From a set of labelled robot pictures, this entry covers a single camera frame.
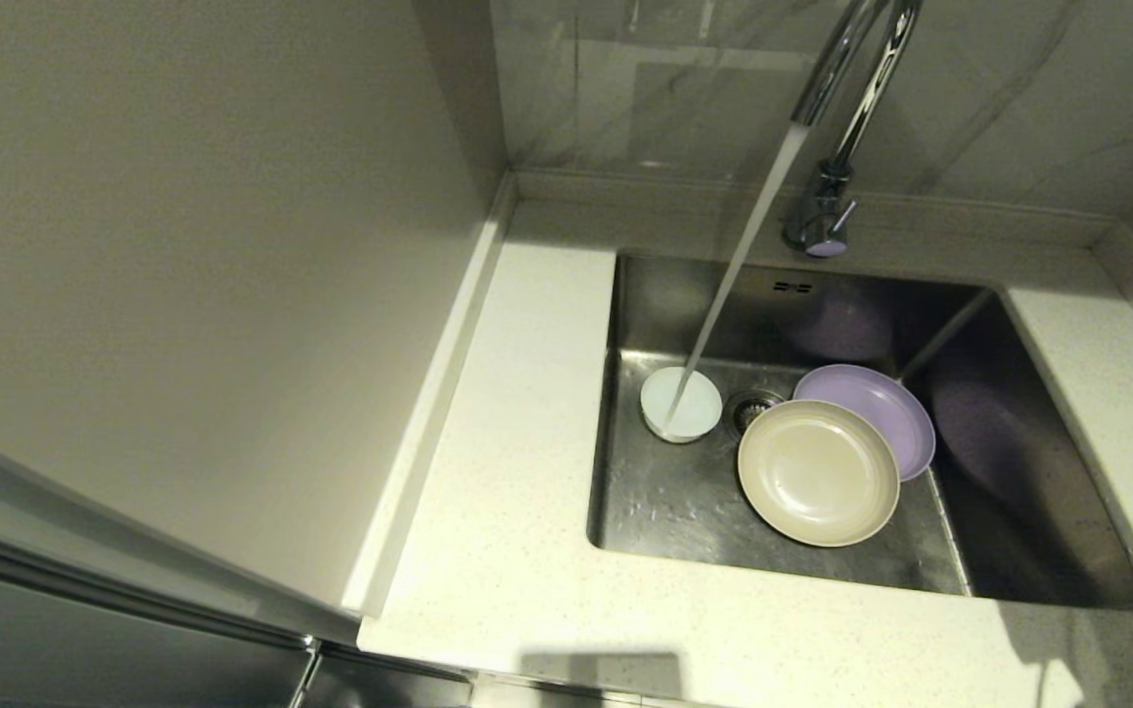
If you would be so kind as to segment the purple plastic plate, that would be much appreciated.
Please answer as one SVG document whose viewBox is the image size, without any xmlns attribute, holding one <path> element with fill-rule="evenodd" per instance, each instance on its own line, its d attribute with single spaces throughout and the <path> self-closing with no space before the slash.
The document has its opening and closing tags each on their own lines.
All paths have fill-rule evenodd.
<svg viewBox="0 0 1133 708">
<path fill-rule="evenodd" d="M 911 391 L 880 372 L 851 364 L 815 368 L 799 379 L 792 398 L 823 400 L 863 417 L 889 444 L 901 481 L 917 479 L 932 462 L 936 438 L 929 413 Z"/>
</svg>

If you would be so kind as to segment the beige plastic plate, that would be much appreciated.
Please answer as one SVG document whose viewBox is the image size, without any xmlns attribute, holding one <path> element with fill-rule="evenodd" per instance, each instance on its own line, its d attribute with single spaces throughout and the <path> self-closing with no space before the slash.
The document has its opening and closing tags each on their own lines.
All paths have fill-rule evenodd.
<svg viewBox="0 0 1133 708">
<path fill-rule="evenodd" d="M 880 430 L 824 400 L 759 413 L 736 454 L 744 498 L 792 541 L 844 548 L 880 534 L 898 509 L 900 470 Z"/>
</svg>

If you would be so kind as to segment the chrome kitchen faucet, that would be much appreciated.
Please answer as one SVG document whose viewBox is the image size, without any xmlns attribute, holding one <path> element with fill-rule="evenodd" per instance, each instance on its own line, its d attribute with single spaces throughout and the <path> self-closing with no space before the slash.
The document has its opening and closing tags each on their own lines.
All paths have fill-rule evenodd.
<svg viewBox="0 0 1133 708">
<path fill-rule="evenodd" d="M 878 22 L 884 23 L 871 71 L 853 103 L 853 116 L 830 155 L 815 167 L 783 227 L 783 241 L 792 250 L 813 259 L 835 259 L 846 254 L 847 221 L 858 206 L 846 201 L 855 174 L 853 160 L 898 72 L 901 59 L 908 54 L 922 9 L 925 0 L 850 0 L 827 37 L 792 113 L 793 122 L 809 129 L 826 116 L 869 33 Z"/>
</svg>

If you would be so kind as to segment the small white bowl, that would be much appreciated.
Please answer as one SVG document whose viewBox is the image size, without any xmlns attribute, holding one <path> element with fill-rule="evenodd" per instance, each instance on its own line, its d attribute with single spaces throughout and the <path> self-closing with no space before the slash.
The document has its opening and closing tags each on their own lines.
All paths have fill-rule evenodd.
<svg viewBox="0 0 1133 708">
<path fill-rule="evenodd" d="M 724 400 L 719 389 L 700 372 L 685 377 L 684 367 L 653 372 L 641 386 L 641 413 L 651 434 L 667 443 L 692 443 L 718 426 Z"/>
</svg>

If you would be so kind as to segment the metal sink drain strainer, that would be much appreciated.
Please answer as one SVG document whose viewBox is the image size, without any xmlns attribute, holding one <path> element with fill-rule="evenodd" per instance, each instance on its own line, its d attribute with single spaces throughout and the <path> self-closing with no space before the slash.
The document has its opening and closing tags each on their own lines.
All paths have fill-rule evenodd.
<svg viewBox="0 0 1133 708">
<path fill-rule="evenodd" d="M 767 389 L 747 389 L 729 396 L 721 423 L 733 440 L 740 441 L 746 430 L 770 408 L 786 402 L 786 398 Z"/>
</svg>

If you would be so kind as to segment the stainless steel sink basin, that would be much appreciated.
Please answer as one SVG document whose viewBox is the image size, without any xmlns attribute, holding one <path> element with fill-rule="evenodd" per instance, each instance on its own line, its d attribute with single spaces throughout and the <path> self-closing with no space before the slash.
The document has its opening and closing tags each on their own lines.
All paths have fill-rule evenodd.
<svg viewBox="0 0 1133 708">
<path fill-rule="evenodd" d="M 746 501 L 723 423 L 678 444 L 647 429 L 639 392 L 685 362 L 719 262 L 617 257 L 593 501 L 603 551 L 704 561 L 1004 602 L 1133 611 L 1133 552 L 1102 474 L 1067 429 L 999 295 L 980 285 L 815 270 L 739 272 L 700 369 L 724 406 L 790 399 L 801 377 L 854 364 L 930 413 L 932 462 L 901 485 L 891 523 L 841 551 L 792 541 Z"/>
</svg>

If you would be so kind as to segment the running water stream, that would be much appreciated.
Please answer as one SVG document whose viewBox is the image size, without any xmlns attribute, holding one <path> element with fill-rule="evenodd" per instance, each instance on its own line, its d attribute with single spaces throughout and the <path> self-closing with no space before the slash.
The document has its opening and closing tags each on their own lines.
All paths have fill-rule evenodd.
<svg viewBox="0 0 1133 708">
<path fill-rule="evenodd" d="M 739 241 L 736 248 L 734 248 L 733 254 L 730 256 L 727 268 L 725 268 L 724 276 L 721 278 L 718 290 L 712 296 L 712 302 L 709 308 L 706 310 L 704 323 L 701 329 L 698 329 L 698 335 L 695 340 L 695 346 L 689 351 L 689 357 L 687 359 L 684 372 L 680 375 L 673 395 L 673 403 L 671 403 L 671 409 L 668 413 L 675 413 L 680 404 L 681 398 L 684 396 L 685 390 L 688 387 L 688 382 L 691 379 L 692 373 L 696 369 L 698 360 L 700 360 L 704 350 L 709 342 L 712 330 L 716 323 L 718 323 L 721 309 L 724 308 L 725 302 L 729 300 L 730 291 L 736 282 L 739 272 L 741 272 L 742 265 L 746 265 L 746 257 L 749 256 L 752 244 L 755 239 L 758 238 L 759 230 L 765 220 L 767 220 L 769 211 L 772 210 L 773 202 L 782 185 L 784 179 L 787 178 L 791 167 L 795 164 L 796 157 L 799 157 L 799 152 L 804 147 L 806 136 L 810 133 L 809 126 L 792 122 L 787 127 L 787 133 L 784 135 L 784 139 L 781 143 L 781 147 L 777 151 L 777 155 L 773 157 L 772 167 L 769 167 L 768 174 L 761 184 L 761 188 L 756 196 L 749 215 L 746 219 L 746 224 L 742 230 L 741 236 L 739 236 Z"/>
</svg>

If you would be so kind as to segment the white edge trim strip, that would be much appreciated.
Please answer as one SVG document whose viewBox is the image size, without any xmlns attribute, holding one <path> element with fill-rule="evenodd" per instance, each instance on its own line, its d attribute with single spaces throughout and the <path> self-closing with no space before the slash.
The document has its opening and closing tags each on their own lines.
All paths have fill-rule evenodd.
<svg viewBox="0 0 1133 708">
<path fill-rule="evenodd" d="M 341 608 L 356 619 L 378 616 L 387 603 L 518 198 L 516 170 L 509 169 L 478 230 L 471 259 L 397 445 L 380 506 L 342 592 Z"/>
</svg>

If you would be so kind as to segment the tall beige cabinet side panel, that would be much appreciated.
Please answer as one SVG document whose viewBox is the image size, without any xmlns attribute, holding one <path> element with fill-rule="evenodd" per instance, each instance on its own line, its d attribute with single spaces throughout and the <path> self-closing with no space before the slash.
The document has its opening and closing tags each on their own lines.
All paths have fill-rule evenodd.
<svg viewBox="0 0 1133 708">
<path fill-rule="evenodd" d="M 505 171 L 491 0 L 0 0 L 0 454 L 349 615 Z"/>
</svg>

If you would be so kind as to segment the metal door trim strip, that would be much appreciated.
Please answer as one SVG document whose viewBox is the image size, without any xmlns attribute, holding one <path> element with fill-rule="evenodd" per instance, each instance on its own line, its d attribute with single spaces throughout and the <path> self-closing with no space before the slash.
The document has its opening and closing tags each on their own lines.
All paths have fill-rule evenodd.
<svg viewBox="0 0 1133 708">
<path fill-rule="evenodd" d="M 0 541 L 0 581 L 34 592 L 69 602 L 80 602 L 92 608 L 113 611 L 135 619 L 163 622 L 225 639 L 258 642 L 293 650 L 307 650 L 321 645 L 310 636 L 256 619 L 211 609 L 198 602 L 174 599 L 167 592 L 146 590 L 129 582 L 76 568 L 65 561 L 51 560 L 40 553 L 20 551 Z"/>
</svg>

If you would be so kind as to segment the grey glossy cabinet door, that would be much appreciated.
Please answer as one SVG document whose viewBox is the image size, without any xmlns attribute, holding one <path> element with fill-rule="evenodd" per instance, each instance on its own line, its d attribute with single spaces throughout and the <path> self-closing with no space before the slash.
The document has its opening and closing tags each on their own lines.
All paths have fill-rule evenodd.
<svg viewBox="0 0 1133 708">
<path fill-rule="evenodd" d="M 472 682 L 0 573 L 0 708 L 463 708 Z"/>
</svg>

